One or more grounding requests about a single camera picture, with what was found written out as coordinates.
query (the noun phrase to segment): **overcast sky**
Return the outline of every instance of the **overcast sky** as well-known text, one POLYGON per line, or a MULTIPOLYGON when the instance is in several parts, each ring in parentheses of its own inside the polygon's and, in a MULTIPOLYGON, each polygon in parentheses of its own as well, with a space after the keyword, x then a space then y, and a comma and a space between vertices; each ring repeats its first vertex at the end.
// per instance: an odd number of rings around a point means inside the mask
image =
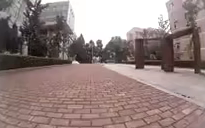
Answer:
MULTIPOLYGON (((43 3, 66 0, 43 0, 43 3)), ((167 18, 168 0, 70 0, 75 13, 75 33, 86 42, 112 36, 126 39, 133 27, 158 27, 158 16, 167 18)))

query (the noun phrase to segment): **foliage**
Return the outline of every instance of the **foliage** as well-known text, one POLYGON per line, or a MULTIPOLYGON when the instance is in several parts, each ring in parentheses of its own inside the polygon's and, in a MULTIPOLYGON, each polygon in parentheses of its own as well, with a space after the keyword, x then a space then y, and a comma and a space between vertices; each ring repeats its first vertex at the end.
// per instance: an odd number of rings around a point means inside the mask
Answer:
POLYGON ((13 4, 14 0, 0 0, 0 11, 3 11, 13 4))
POLYGON ((183 3, 183 8, 186 10, 185 16, 187 20, 187 26, 196 27, 196 18, 200 8, 198 7, 198 0, 194 2, 193 0, 186 0, 183 3))
POLYGON ((71 64, 71 61, 33 56, 0 54, 0 70, 58 64, 71 64))
POLYGON ((170 21, 164 20, 163 15, 158 17, 159 28, 156 29, 156 35, 159 38, 164 38, 170 32, 170 21))
POLYGON ((127 61, 127 57, 130 55, 128 48, 126 40, 118 36, 112 37, 104 49, 103 60, 115 59, 116 63, 127 61))
POLYGON ((40 37, 40 14, 47 5, 42 5, 41 0, 36 0, 32 3, 26 0, 27 8, 24 12, 26 20, 21 27, 22 38, 28 43, 28 54, 32 56, 46 56, 47 46, 46 42, 42 41, 40 37))
POLYGON ((97 40, 96 44, 97 44, 97 46, 96 46, 96 56, 102 57, 102 53, 103 53, 102 40, 97 40))
POLYGON ((48 53, 49 57, 58 58, 61 51, 61 42, 63 42, 64 18, 56 16, 55 32, 52 37, 48 37, 48 53))
POLYGON ((90 59, 87 57, 85 40, 82 34, 69 46, 69 56, 75 57, 75 59, 80 63, 90 63, 90 59))

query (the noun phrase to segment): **building facade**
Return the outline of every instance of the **building facade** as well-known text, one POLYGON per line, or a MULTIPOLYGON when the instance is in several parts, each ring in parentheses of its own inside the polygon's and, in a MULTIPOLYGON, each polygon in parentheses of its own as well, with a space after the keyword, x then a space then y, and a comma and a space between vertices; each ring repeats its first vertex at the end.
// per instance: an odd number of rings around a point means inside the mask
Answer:
POLYGON ((75 39, 74 24, 75 24, 75 15, 72 9, 72 6, 69 1, 63 2, 54 2, 48 3, 47 8, 43 10, 40 16, 40 20, 43 23, 44 31, 46 31, 47 36, 53 36, 55 32, 55 25, 57 16, 63 17, 66 21, 64 23, 66 32, 70 34, 69 40, 65 43, 61 42, 61 52, 59 53, 60 59, 68 59, 67 57, 67 46, 70 45, 75 39))
MULTIPOLYGON (((186 10, 183 8, 185 0, 170 0, 166 3, 170 20, 171 32, 174 33, 187 27, 186 10)), ((197 26, 200 27, 201 58, 205 60, 205 10, 199 11, 197 26)), ((190 42, 191 35, 180 37, 174 40, 175 59, 191 60, 193 56, 193 46, 190 42)))
POLYGON ((56 23, 56 16, 63 16, 69 29, 74 32, 75 15, 69 1, 48 3, 40 19, 45 25, 50 25, 56 23))
POLYGON ((134 27, 127 32, 127 42, 131 43, 134 46, 134 49, 135 49, 135 39, 143 38, 141 34, 142 32, 143 29, 137 27, 134 27))

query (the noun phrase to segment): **brick pavement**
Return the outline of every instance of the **brick pavement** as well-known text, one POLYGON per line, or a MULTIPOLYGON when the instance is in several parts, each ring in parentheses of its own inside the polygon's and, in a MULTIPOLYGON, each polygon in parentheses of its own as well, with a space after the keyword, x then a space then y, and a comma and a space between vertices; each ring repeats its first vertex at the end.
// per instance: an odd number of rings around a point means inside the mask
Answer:
POLYGON ((80 127, 205 128, 205 109, 100 65, 0 76, 0 128, 80 127))

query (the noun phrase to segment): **paving brick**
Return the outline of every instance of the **paving brick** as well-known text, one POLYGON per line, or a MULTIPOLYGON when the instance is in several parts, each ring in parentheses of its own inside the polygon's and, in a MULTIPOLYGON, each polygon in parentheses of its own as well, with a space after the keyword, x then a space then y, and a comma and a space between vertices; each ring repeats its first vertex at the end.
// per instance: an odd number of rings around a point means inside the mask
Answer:
POLYGON ((31 116, 31 115, 19 115, 18 116, 18 119, 21 119, 21 120, 26 120, 26 121, 31 121, 32 119, 34 118, 34 116, 31 116))
POLYGON ((160 116, 161 116, 162 118, 167 118, 167 117, 173 116, 173 113, 170 112, 170 111, 166 111, 166 112, 164 112, 164 113, 161 113, 160 116))
POLYGON ((146 123, 143 120, 130 121, 125 124, 127 128, 138 128, 138 127, 146 125, 146 123))
POLYGON ((130 121, 131 118, 129 116, 122 116, 122 117, 112 118, 112 120, 114 123, 124 123, 130 121))
POLYGON ((34 123, 30 123, 30 122, 26 122, 26 121, 22 121, 18 124, 19 127, 22 127, 22 128, 35 128, 36 127, 36 124, 34 123))
POLYGON ((144 118, 144 120, 145 120, 146 123, 148 123, 148 124, 153 123, 153 122, 156 122, 156 121, 158 121, 158 120, 160 120, 160 119, 161 119, 161 117, 159 117, 158 115, 153 115, 153 116, 144 118))
POLYGON ((54 112, 48 112, 46 113, 46 116, 47 117, 54 117, 54 118, 61 118, 63 114, 61 113, 54 113, 54 112))
POLYGON ((134 115, 131 115, 132 119, 136 120, 136 119, 142 119, 144 117, 147 117, 148 115, 146 113, 137 113, 134 115))
POLYGON ((91 109, 91 113, 105 113, 107 112, 107 109, 91 109))
POLYGON ((22 113, 22 114, 30 114, 31 113, 31 110, 29 110, 29 109, 20 109, 19 111, 18 111, 19 113, 22 113))
POLYGON ((91 126, 91 122, 85 120, 72 120, 70 125, 84 127, 84 126, 91 126))
POLYGON ((56 125, 56 126, 68 126, 69 125, 69 120, 53 118, 51 120, 50 124, 51 125, 56 125))
POLYGON ((121 116, 127 116, 127 115, 132 115, 132 114, 135 114, 136 112, 132 109, 128 109, 128 110, 121 110, 119 111, 119 114, 121 116))
POLYGON ((173 126, 175 128, 185 128, 189 124, 190 124, 189 122, 187 122, 186 120, 182 119, 182 120, 178 121, 177 123, 173 124, 173 126))
POLYGON ((173 124, 175 122, 175 120, 172 118, 166 118, 166 119, 163 119, 159 122, 163 127, 166 127, 166 126, 170 126, 171 124, 173 124))
POLYGON ((39 124, 36 128, 56 128, 56 126, 39 124))
POLYGON ((126 128, 124 124, 107 125, 104 128, 126 128))
POLYGON ((90 113, 90 109, 78 109, 78 110, 74 110, 74 113, 80 113, 80 114, 90 113))
POLYGON ((149 125, 146 125, 142 128, 162 128, 159 123, 152 123, 152 124, 149 124, 149 125))
POLYGON ((58 109, 58 112, 61 112, 61 113, 72 113, 73 109, 58 109))
POLYGON ((109 112, 118 112, 120 110, 123 110, 123 107, 119 106, 119 107, 113 107, 108 109, 109 112))
POLYGON ((81 109, 81 108, 83 108, 83 105, 68 105, 67 108, 71 108, 71 109, 81 109))
POLYGON ((99 117, 99 114, 82 114, 82 119, 94 119, 99 117))
POLYGON ((112 124, 111 119, 92 120, 92 126, 104 126, 104 125, 108 125, 108 124, 112 124))
POLYGON ((80 119, 80 114, 64 114, 63 118, 66 119, 80 119))
POLYGON ((44 116, 44 115, 46 115, 46 112, 42 112, 42 111, 32 111, 30 114, 31 114, 31 115, 34 115, 34 116, 44 116))
POLYGON ((42 116, 35 116, 33 119, 32 119, 33 122, 35 123, 42 123, 42 124, 48 124, 50 119, 47 118, 47 117, 42 117, 42 116))
POLYGON ((159 109, 149 110, 146 112, 148 115, 155 115, 161 113, 159 109))
POLYGON ((105 117, 117 117, 119 115, 116 112, 109 112, 109 113, 101 113, 100 116, 102 118, 105 118, 105 117))
POLYGON ((135 109, 136 112, 145 112, 148 111, 149 109, 147 107, 141 107, 141 108, 137 108, 135 109))
POLYGON ((182 112, 175 114, 172 116, 172 118, 174 118, 175 120, 180 120, 185 116, 185 114, 183 114, 182 112))

